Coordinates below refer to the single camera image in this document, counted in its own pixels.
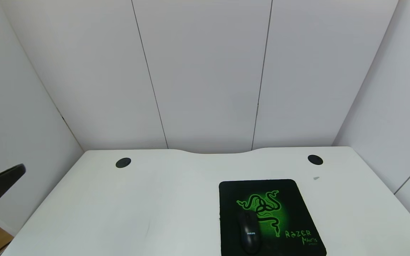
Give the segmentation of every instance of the green snake logo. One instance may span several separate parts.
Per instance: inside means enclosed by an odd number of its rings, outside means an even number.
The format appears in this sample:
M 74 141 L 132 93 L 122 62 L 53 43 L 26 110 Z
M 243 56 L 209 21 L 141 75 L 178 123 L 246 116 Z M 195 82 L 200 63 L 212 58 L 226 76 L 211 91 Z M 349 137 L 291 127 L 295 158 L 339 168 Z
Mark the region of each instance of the green snake logo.
M 243 209 L 255 211 L 260 222 L 271 222 L 270 225 L 275 230 L 276 237 L 280 236 L 280 221 L 273 216 L 273 211 L 281 209 L 281 204 L 276 199 L 278 193 L 279 191 L 267 192 L 265 193 L 265 197 L 252 194 L 249 196 L 248 201 L 236 201 Z

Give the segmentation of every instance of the desk surface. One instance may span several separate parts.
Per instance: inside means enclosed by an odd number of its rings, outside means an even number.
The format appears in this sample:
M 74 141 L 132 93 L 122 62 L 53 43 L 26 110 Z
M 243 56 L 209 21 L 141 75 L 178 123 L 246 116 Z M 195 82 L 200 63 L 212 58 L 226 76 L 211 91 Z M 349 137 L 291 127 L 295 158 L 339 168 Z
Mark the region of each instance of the desk surface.
M 281 178 L 298 184 L 327 255 L 410 255 L 408 211 L 353 149 L 323 147 L 88 151 L 4 256 L 220 255 L 219 183 Z

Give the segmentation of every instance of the black mouse pad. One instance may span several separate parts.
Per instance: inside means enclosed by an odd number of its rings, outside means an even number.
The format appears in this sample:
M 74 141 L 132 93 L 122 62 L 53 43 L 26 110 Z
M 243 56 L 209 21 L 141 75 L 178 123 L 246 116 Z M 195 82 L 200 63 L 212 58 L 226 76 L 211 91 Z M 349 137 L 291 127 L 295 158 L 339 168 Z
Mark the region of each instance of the black mouse pad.
M 247 255 L 238 213 L 257 213 L 258 256 L 325 256 L 325 246 L 293 180 L 224 181 L 219 184 L 221 256 Z

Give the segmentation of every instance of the white desk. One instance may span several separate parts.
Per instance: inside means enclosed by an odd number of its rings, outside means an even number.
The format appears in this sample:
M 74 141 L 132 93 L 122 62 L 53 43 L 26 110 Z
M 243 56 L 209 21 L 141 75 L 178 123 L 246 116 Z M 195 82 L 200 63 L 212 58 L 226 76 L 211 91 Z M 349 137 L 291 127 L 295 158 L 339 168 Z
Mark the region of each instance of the white desk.
M 219 183 L 281 178 L 298 184 L 327 255 L 410 255 L 408 211 L 353 149 L 325 147 L 88 151 L 4 256 L 218 256 Z

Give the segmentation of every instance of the black mouse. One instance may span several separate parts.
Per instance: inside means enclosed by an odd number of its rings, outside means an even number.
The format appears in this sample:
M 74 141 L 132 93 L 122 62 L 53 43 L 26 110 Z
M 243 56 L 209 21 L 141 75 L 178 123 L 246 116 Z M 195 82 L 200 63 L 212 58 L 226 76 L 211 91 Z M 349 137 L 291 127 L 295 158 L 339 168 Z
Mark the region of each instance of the black mouse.
M 252 210 L 239 212 L 238 223 L 240 224 L 243 250 L 247 254 L 256 254 L 262 243 L 257 213 Z

